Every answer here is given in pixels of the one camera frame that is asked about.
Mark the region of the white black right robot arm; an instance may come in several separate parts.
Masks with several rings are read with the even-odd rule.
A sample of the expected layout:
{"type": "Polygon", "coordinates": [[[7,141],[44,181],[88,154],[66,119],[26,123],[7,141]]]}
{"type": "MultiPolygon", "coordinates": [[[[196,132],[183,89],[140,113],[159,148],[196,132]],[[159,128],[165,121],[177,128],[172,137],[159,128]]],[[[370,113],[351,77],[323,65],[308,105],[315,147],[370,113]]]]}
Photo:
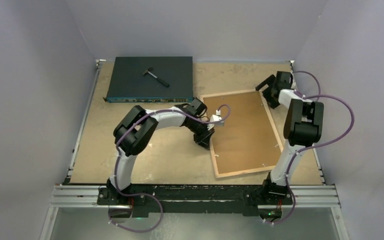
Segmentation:
{"type": "Polygon", "coordinates": [[[324,104],[305,99],[292,88],[293,74],[278,71],[270,75],[258,86],[270,108],[280,105],[288,108],[283,127],[285,144],[280,158],[263,181],[260,196],[268,204],[283,199],[291,194],[288,185],[292,174],[306,148],[317,143],[322,136],[324,104]]]}

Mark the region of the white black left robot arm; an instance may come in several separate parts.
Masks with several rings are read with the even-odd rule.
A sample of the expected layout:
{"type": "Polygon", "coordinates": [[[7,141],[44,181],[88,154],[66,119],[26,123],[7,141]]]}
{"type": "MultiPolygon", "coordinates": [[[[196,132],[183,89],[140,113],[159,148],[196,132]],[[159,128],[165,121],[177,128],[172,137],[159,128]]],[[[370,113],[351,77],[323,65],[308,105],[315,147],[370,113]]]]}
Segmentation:
{"type": "Polygon", "coordinates": [[[209,150],[215,125],[222,122],[221,110],[217,109],[207,121],[203,116],[207,106],[199,99],[191,103],[177,104],[170,108],[150,110],[135,105],[113,131],[117,158],[113,175],[106,183],[109,197],[118,205],[129,199],[127,187],[137,156],[148,146],[154,132],[170,127],[186,127],[193,133],[193,141],[209,150]]]}

